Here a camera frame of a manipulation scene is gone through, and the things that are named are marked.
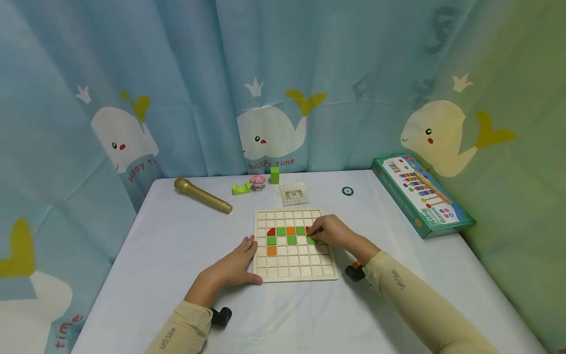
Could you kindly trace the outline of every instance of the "beige sleeve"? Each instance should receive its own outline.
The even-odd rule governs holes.
[[[212,311],[181,301],[145,354],[197,354],[211,329]]]
[[[381,293],[433,353],[492,354],[497,350],[448,300],[381,251],[364,268]]]

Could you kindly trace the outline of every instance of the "wooden grid board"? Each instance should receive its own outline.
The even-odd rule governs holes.
[[[265,283],[337,280],[332,248],[306,235],[321,215],[320,209],[257,210],[254,273]]]

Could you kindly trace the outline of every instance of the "green block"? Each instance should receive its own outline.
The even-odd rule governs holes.
[[[271,172],[271,178],[269,179],[270,183],[272,185],[278,185],[279,184],[279,167],[272,167],[269,171]]]

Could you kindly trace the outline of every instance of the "green toy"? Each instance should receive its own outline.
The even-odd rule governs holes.
[[[279,184],[279,167],[272,167],[271,170],[271,178],[269,179],[272,185]]]
[[[251,192],[251,186],[249,181],[247,181],[246,184],[244,184],[243,186],[238,186],[237,184],[232,185],[232,195],[246,194],[249,192]]]

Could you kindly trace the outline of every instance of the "box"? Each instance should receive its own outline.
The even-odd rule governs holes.
[[[474,219],[411,155],[375,159],[371,170],[421,238],[459,232],[475,224]]]

